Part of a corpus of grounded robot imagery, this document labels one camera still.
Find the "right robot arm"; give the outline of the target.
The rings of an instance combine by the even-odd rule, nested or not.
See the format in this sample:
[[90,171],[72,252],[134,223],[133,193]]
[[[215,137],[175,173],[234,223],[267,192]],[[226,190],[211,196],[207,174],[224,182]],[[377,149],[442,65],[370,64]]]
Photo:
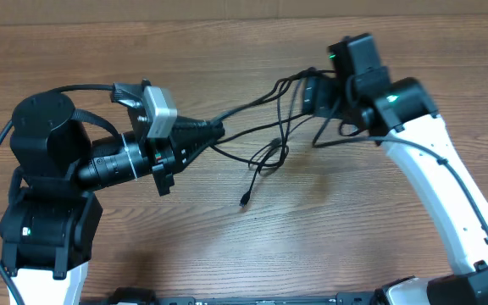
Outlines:
[[444,245],[449,275],[409,276],[360,304],[488,304],[488,202],[458,155],[432,97],[413,77],[393,81],[374,38],[327,49],[334,74],[307,83],[303,111],[338,119],[340,143],[372,142],[405,174]]

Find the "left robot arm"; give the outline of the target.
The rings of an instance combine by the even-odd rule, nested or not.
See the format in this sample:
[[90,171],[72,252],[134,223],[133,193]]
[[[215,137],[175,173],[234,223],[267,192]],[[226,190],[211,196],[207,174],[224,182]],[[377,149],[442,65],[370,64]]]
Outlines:
[[3,265],[26,304],[76,304],[103,213],[96,191],[151,175],[167,195],[175,175],[224,133],[220,122],[182,117],[165,89],[113,89],[132,129],[77,108],[55,91],[14,110],[19,161],[0,224]]

